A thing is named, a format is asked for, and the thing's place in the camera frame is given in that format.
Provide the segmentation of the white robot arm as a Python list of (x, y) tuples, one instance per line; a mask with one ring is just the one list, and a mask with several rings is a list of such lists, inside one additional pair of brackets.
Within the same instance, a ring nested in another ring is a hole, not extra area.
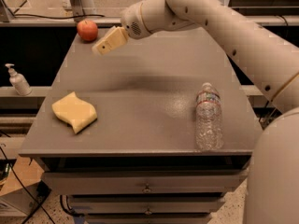
[(299, 48), (219, 0), (144, 0), (125, 9), (93, 51), (159, 31), (204, 28), (281, 115), (255, 145), (244, 224), (299, 224)]

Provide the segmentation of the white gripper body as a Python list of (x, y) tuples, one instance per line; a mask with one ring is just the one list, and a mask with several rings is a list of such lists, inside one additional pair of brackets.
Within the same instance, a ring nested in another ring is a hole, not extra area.
[(142, 3), (136, 3), (126, 8), (121, 14), (121, 26), (133, 39), (147, 36), (147, 29), (142, 21)]

